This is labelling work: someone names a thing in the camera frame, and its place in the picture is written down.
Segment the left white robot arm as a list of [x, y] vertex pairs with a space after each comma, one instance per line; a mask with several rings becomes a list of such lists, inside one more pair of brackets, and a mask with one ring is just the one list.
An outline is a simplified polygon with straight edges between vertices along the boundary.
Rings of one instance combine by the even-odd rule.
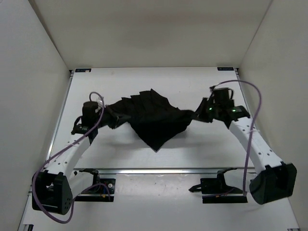
[[97, 102], [83, 104], [82, 115], [74, 123], [68, 144], [54, 154], [33, 176], [32, 207], [34, 210], [65, 215], [73, 200], [85, 189], [100, 188], [99, 173], [93, 168], [75, 171], [75, 166], [98, 135], [99, 128], [117, 128], [130, 116], [117, 113]]

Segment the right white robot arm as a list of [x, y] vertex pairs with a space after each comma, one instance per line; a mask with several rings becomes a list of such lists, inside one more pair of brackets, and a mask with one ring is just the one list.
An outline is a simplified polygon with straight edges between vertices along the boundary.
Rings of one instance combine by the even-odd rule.
[[266, 143], [254, 126], [253, 119], [243, 106], [233, 99], [202, 99], [196, 110], [197, 120], [223, 122], [246, 151], [246, 162], [251, 161], [255, 174], [248, 168], [234, 167], [219, 170], [215, 178], [201, 180], [204, 199], [221, 197], [228, 193], [250, 193], [260, 205], [290, 197], [293, 194], [297, 169], [285, 163]]

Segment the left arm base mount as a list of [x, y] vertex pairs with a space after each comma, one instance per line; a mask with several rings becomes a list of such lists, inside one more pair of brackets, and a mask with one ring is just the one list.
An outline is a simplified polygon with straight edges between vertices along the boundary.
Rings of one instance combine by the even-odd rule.
[[77, 202], [113, 202], [116, 178], [101, 175], [98, 170], [75, 170], [70, 178], [73, 198]]

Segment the black pleated skirt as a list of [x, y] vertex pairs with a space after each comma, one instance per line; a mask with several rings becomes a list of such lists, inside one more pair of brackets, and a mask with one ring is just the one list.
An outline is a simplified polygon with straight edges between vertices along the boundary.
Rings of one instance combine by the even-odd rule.
[[110, 106], [117, 114], [131, 116], [129, 123], [138, 137], [155, 152], [177, 134], [184, 132], [193, 120], [194, 111], [172, 106], [155, 90], [121, 98]]

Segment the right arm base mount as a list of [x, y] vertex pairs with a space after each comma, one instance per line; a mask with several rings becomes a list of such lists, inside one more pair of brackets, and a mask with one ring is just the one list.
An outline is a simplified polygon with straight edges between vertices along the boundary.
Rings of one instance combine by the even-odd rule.
[[202, 193], [203, 204], [245, 204], [247, 197], [237, 187], [228, 186], [224, 174], [237, 170], [237, 168], [226, 168], [217, 172], [216, 178], [201, 178], [200, 184], [194, 185], [189, 192]]

